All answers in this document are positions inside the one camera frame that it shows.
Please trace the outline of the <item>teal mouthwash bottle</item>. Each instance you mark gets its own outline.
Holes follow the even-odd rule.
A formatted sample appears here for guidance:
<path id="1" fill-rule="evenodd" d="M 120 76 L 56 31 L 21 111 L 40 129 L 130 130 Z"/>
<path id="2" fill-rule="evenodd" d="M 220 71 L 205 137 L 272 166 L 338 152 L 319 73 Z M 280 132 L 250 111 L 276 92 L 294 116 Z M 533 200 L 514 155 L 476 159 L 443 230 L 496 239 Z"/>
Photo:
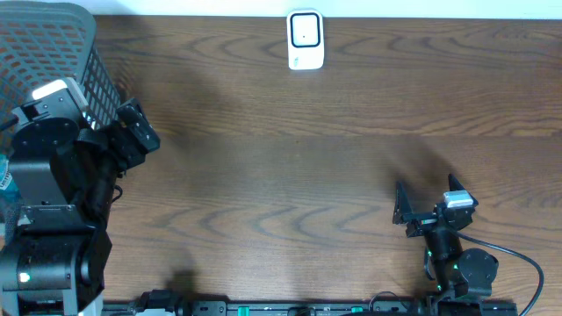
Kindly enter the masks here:
<path id="1" fill-rule="evenodd" d="M 5 154 L 1 155 L 1 198 L 10 203 L 19 199 L 18 186 L 9 171 L 9 159 Z"/>

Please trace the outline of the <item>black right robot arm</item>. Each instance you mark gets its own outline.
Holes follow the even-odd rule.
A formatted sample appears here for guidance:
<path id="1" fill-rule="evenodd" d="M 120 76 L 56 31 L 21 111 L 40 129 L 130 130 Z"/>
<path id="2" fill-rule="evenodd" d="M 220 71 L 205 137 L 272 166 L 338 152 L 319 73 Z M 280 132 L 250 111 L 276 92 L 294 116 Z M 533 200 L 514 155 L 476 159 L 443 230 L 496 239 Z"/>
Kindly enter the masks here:
<path id="1" fill-rule="evenodd" d="M 464 249 L 459 231 L 472 223 L 479 205 L 454 175 L 449 189 L 430 212 L 415 212 L 402 183 L 395 187 L 393 224 L 404 225 L 408 238 L 422 237 L 426 244 L 426 275 L 437 291 L 425 299 L 428 315 L 481 315 L 485 298 L 492 294 L 498 260 L 480 248 Z"/>

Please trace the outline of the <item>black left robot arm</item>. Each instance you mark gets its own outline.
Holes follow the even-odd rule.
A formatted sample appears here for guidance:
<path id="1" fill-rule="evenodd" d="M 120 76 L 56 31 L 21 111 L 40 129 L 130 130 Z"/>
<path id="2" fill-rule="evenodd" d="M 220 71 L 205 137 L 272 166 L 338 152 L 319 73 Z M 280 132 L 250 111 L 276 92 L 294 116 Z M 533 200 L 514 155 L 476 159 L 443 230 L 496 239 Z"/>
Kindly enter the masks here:
<path id="1" fill-rule="evenodd" d="M 1 251 L 8 315 L 77 315 L 100 297 L 116 181 L 160 146 L 135 98 L 99 129 L 66 98 L 59 101 L 55 115 L 45 100 L 15 110 L 9 167 L 28 221 Z"/>

